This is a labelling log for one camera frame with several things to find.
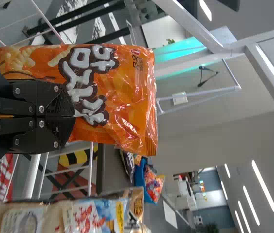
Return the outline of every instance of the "snack package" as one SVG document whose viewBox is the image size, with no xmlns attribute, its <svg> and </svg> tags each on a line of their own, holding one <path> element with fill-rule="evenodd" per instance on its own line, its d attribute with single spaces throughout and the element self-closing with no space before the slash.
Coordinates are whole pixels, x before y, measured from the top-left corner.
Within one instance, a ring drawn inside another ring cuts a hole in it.
<svg viewBox="0 0 274 233">
<path fill-rule="evenodd" d="M 108 199 L 129 199 L 128 209 L 125 212 L 124 233 L 144 233 L 143 213 L 144 213 L 144 189 L 143 187 L 132 187 L 117 192 L 103 194 L 103 198 Z"/>
<path fill-rule="evenodd" d="M 70 141 L 117 144 L 154 156 L 156 83 L 152 50 L 129 45 L 51 45 L 0 48 L 8 80 L 64 83 L 75 108 Z"/>
<path fill-rule="evenodd" d="M 75 201 L 0 204 L 0 233 L 144 233 L 143 189 Z"/>
<path fill-rule="evenodd" d="M 121 155 L 121 159 L 125 167 L 125 172 L 129 176 L 130 182 L 132 183 L 133 174 L 135 173 L 135 161 L 133 153 L 125 152 L 122 149 L 119 149 L 119 153 Z"/>
<path fill-rule="evenodd" d="M 156 170 L 149 165 L 145 167 L 145 188 L 152 200 L 157 203 L 161 196 L 164 176 L 156 176 Z"/>
<path fill-rule="evenodd" d="M 65 233 L 122 233 L 127 199 L 88 199 L 73 202 L 64 212 Z"/>
<path fill-rule="evenodd" d="M 135 165 L 140 166 L 142 156 L 138 154 L 133 154 Z"/>
</svg>

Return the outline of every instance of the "white wall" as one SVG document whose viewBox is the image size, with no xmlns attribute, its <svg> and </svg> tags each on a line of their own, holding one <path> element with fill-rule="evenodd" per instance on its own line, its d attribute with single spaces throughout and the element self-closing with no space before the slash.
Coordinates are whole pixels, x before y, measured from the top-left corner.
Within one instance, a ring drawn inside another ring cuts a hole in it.
<svg viewBox="0 0 274 233">
<path fill-rule="evenodd" d="M 202 193 L 196 193 L 196 205 L 198 210 L 200 209 L 206 209 L 206 208 L 212 208 L 212 207 L 218 207 L 222 205 L 227 205 L 224 193 L 222 189 L 205 192 L 207 201 L 203 199 Z"/>
<path fill-rule="evenodd" d="M 158 117 L 159 146 L 153 158 L 156 169 L 166 175 L 166 192 L 174 190 L 172 174 L 224 163 L 242 164 L 253 154 L 274 155 L 274 101 L 245 56 L 228 60 L 242 90 L 175 113 Z M 205 89 L 232 84 L 220 65 L 222 76 Z M 200 71 L 158 81 L 158 96 L 197 90 Z"/>
<path fill-rule="evenodd" d="M 149 48 L 159 48 L 167 45 L 167 39 L 176 42 L 186 38 L 186 31 L 170 16 L 165 16 L 142 25 Z"/>
<path fill-rule="evenodd" d="M 237 39 L 274 30 L 274 0 L 241 0 L 238 12 L 217 0 L 204 0 L 212 13 L 210 22 L 198 6 L 198 21 L 208 30 L 227 26 Z"/>
<path fill-rule="evenodd" d="M 256 153 L 254 150 L 252 151 L 251 155 L 255 160 L 274 201 L 274 151 L 272 152 L 272 156 L 267 157 L 264 157 L 263 154 Z M 218 167 L 218 172 L 228 195 L 227 202 L 232 212 L 235 225 L 237 225 L 237 220 L 234 215 L 234 211 L 237 210 L 244 231 L 247 232 L 245 223 L 238 207 L 239 200 L 242 203 L 242 207 L 249 222 L 251 232 L 274 233 L 274 212 L 271 210 L 252 169 L 251 160 L 239 166 L 229 165 L 228 168 L 231 173 L 230 179 L 226 174 L 224 166 Z M 250 195 L 250 199 L 260 221 L 260 226 L 257 226 L 254 220 L 253 214 L 242 189 L 243 185 L 246 186 L 246 189 Z"/>
</svg>

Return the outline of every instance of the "white beam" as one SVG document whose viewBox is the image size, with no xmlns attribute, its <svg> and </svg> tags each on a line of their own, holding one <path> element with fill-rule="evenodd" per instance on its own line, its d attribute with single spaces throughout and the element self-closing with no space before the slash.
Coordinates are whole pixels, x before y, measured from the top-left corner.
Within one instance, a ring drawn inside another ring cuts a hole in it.
<svg viewBox="0 0 274 233">
<path fill-rule="evenodd" d="M 156 77 L 171 74 L 190 67 L 200 66 L 202 64 L 215 62 L 221 59 L 229 59 L 243 55 L 243 53 L 210 53 L 208 50 L 203 50 L 187 56 L 179 57 L 170 61 L 155 64 L 154 73 Z"/>
<path fill-rule="evenodd" d="M 177 0 L 153 0 L 153 2 L 203 43 L 211 52 L 226 51 L 223 45 Z"/>
</svg>

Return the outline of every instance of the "snack bag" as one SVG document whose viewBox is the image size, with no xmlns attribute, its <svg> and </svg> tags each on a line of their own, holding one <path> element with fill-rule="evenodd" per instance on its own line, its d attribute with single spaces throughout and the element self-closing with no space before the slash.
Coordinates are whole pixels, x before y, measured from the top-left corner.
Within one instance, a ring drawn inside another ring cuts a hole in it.
<svg viewBox="0 0 274 233">
<path fill-rule="evenodd" d="M 133 157 L 134 157 L 135 165 L 140 166 L 142 156 L 138 154 L 133 154 Z"/>
<path fill-rule="evenodd" d="M 75 108 L 70 141 L 117 144 L 154 156 L 156 83 L 152 50 L 129 45 L 52 45 L 0 48 L 8 80 L 64 83 Z"/>
<path fill-rule="evenodd" d="M 156 176 L 156 170 L 149 165 L 145 166 L 145 188 L 152 200 L 157 203 L 161 196 L 164 176 Z"/>
<path fill-rule="evenodd" d="M 102 195 L 107 199 L 129 200 L 128 208 L 125 211 L 124 233 L 144 233 L 143 213 L 144 213 L 144 189 L 143 187 L 132 187 L 117 192 Z"/>
<path fill-rule="evenodd" d="M 74 201 L 72 231 L 66 233 L 123 233 L 126 206 L 127 199 Z"/>
<path fill-rule="evenodd" d="M 132 183 L 133 174 L 135 173 L 135 161 L 133 153 L 125 152 L 122 149 L 119 149 L 119 153 L 125 167 L 125 172 L 129 176 L 130 182 Z"/>
</svg>

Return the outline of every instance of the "chip bag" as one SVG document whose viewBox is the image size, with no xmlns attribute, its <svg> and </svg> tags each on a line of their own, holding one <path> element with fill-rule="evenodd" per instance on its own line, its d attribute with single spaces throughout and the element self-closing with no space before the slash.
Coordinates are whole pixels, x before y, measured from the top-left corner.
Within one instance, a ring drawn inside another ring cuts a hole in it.
<svg viewBox="0 0 274 233">
<path fill-rule="evenodd" d="M 128 45 L 51 45 L 0 48 L 8 80 L 64 83 L 75 108 L 70 141 L 117 144 L 154 156 L 156 83 L 152 50 Z"/>
</svg>

